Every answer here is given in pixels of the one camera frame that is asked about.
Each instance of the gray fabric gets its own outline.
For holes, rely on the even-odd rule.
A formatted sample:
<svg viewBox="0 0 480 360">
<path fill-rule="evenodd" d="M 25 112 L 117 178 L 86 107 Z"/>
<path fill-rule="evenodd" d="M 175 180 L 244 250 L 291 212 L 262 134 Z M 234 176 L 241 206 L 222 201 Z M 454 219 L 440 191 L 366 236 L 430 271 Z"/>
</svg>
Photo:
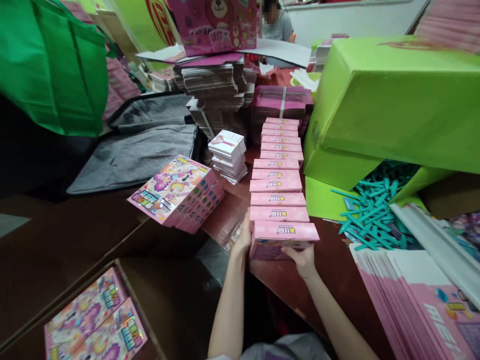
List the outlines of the gray fabric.
<svg viewBox="0 0 480 360">
<path fill-rule="evenodd" d="M 142 185 L 178 154 L 192 156 L 197 127 L 185 124 L 189 99 L 182 94 L 131 104 L 111 124 L 120 134 L 105 137 L 67 193 L 80 195 Z"/>
</svg>

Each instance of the wall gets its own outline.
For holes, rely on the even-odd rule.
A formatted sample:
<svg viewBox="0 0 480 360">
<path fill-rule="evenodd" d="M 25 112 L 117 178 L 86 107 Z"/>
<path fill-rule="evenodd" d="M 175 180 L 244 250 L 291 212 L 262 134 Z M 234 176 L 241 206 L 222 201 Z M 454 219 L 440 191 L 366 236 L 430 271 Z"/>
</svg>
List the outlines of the wall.
<svg viewBox="0 0 480 360">
<path fill-rule="evenodd" d="M 329 38 L 332 33 L 353 37 L 404 35 L 429 2 L 375 1 L 287 7 L 296 43 L 310 48 L 315 39 Z"/>
</svg>

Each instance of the stack of pink boxes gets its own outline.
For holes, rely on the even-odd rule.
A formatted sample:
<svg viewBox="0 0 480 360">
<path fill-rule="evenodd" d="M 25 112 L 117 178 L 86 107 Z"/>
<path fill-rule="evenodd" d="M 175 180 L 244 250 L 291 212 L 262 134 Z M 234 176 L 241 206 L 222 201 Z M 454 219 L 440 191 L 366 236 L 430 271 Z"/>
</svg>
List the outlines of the stack of pink boxes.
<svg viewBox="0 0 480 360">
<path fill-rule="evenodd" d="M 212 169 L 178 155 L 128 201 L 163 226 L 195 234 L 224 197 Z"/>
<path fill-rule="evenodd" d="M 304 249 L 320 240 L 302 193 L 299 170 L 304 158 L 294 130 L 299 122 L 269 117 L 265 125 L 288 127 L 264 127 L 261 133 L 260 159 L 253 162 L 250 181 L 252 259 L 289 259 L 282 247 Z"/>
</svg>

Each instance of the green cardboard box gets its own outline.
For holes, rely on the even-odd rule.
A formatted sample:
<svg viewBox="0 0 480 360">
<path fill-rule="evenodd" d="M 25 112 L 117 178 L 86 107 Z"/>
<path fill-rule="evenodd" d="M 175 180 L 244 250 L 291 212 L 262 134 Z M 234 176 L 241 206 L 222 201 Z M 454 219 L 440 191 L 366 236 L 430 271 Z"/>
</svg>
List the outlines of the green cardboard box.
<svg viewBox="0 0 480 360">
<path fill-rule="evenodd" d="M 414 36 L 337 39 L 305 136 L 304 173 L 344 190 L 384 159 L 423 165 L 429 182 L 445 170 L 480 173 L 479 89 L 480 56 Z"/>
</svg>

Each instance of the green tote bag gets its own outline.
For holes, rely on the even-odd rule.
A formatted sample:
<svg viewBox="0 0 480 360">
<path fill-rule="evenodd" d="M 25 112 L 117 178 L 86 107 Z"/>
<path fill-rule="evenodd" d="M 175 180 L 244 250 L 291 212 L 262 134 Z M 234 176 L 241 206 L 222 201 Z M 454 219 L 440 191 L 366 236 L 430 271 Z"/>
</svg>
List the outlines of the green tote bag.
<svg viewBox="0 0 480 360">
<path fill-rule="evenodd" d="M 0 4 L 0 91 L 38 125 L 95 137 L 108 97 L 106 34 L 58 0 Z"/>
</svg>

